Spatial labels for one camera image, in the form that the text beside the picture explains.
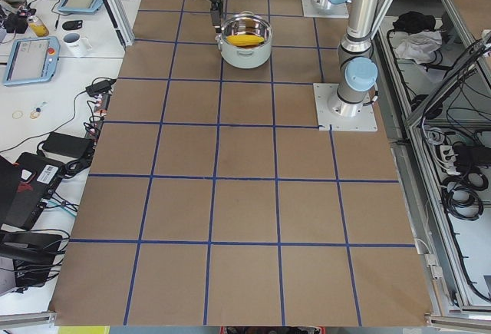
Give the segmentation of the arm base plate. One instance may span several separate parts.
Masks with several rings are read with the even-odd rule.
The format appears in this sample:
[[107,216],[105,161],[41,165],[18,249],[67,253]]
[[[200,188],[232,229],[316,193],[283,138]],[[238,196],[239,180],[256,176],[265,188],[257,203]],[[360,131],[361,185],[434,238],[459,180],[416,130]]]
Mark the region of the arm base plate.
[[310,18],[348,18],[347,3],[350,0],[302,0],[305,17]]
[[338,96],[338,84],[315,83],[314,98],[320,131],[376,132],[377,122],[368,91],[364,100],[357,104],[348,104]]

